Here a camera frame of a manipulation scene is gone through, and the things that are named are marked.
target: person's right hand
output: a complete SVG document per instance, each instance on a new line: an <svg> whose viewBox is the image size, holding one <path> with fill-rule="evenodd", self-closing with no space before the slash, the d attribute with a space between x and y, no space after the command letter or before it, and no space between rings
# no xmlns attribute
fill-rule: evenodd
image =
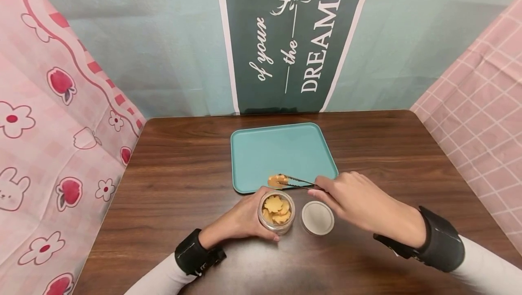
<svg viewBox="0 0 522 295"><path fill-rule="evenodd" d="M361 229L419 248L426 241L426 227L419 210L386 194L358 172L341 173L336 179L317 176L320 189L308 193L322 200L339 218Z"/></svg>

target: light blue wall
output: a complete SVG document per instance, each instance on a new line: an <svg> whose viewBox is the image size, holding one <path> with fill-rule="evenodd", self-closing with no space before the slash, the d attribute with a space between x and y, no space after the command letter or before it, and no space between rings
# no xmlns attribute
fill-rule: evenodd
<svg viewBox="0 0 522 295"><path fill-rule="evenodd" d="M218 0L51 0L146 117L234 112ZM367 0L329 111L408 108L511 0Z"/></svg>

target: banner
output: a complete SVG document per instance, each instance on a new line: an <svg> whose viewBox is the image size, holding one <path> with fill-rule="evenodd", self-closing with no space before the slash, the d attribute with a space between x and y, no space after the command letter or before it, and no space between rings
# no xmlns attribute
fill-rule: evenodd
<svg viewBox="0 0 522 295"><path fill-rule="evenodd" d="M219 0L236 112L326 109L365 0Z"/></svg>

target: tongs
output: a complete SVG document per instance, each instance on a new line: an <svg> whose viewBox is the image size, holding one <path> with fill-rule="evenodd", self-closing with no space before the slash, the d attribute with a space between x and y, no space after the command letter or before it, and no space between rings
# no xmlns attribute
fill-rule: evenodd
<svg viewBox="0 0 522 295"><path fill-rule="evenodd" d="M317 185L315 183L310 183L310 182L304 181L303 179L295 178L295 177L288 176L288 175L285 175L285 174L279 174L279 175L283 175L287 179L293 179L294 181L306 183L306 185L295 185L295 184L289 184L288 182L280 182L280 181L278 181L278 183L281 184L281 185L292 186L293 188L301 188L301 189L313 189L315 187L321 189L319 187L319 185Z"/></svg>

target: wrist strap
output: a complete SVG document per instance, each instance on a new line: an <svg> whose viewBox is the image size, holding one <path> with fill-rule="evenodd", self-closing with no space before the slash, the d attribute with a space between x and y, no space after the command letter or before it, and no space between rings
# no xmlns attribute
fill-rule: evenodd
<svg viewBox="0 0 522 295"><path fill-rule="evenodd" d="M426 224L426 242L419 249L378 234L373 238L405 259L413 257L443 272L455 270L464 261L464 244L457 230L441 216L423 206L419 208Z"/></svg>
<svg viewBox="0 0 522 295"><path fill-rule="evenodd" d="M179 268L187 275L202 276L205 271L223 261L227 255L222 247L214 247L206 250L199 243L199 233L197 228L187 236L174 251L176 263Z"/></svg>

